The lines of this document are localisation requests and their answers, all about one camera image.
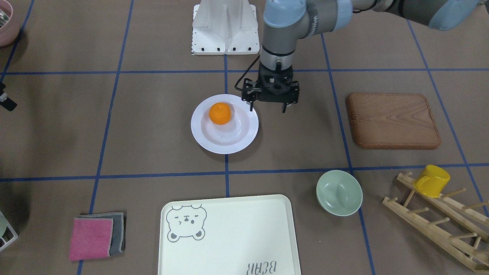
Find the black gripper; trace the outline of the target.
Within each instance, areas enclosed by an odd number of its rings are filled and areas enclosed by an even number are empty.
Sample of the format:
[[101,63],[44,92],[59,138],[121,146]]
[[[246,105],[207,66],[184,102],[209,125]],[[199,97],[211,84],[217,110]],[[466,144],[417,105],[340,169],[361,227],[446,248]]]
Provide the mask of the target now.
[[258,81],[252,100],[249,101],[250,111],[253,112],[254,102],[283,103],[282,113],[286,113],[288,104],[296,104],[299,100],[300,86],[293,80],[293,69],[270,70],[263,64],[259,65]]

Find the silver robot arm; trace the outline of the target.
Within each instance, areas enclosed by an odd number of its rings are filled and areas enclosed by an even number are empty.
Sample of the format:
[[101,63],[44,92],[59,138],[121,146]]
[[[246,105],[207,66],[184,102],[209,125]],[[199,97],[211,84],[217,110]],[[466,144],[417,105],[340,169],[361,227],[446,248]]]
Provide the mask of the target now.
[[244,79],[242,101],[253,110],[255,101],[281,103],[285,112],[296,104],[300,84],[293,78],[293,59],[300,39],[334,32],[354,14],[386,12],[436,30],[451,30],[477,7],[478,0],[268,0],[258,79]]

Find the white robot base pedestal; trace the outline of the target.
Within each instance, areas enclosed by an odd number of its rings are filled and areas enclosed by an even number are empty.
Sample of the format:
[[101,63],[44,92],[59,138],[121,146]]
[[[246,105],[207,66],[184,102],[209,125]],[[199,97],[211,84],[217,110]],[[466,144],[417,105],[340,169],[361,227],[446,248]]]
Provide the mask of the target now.
[[193,7],[194,55],[258,54],[258,21],[248,0],[202,0]]

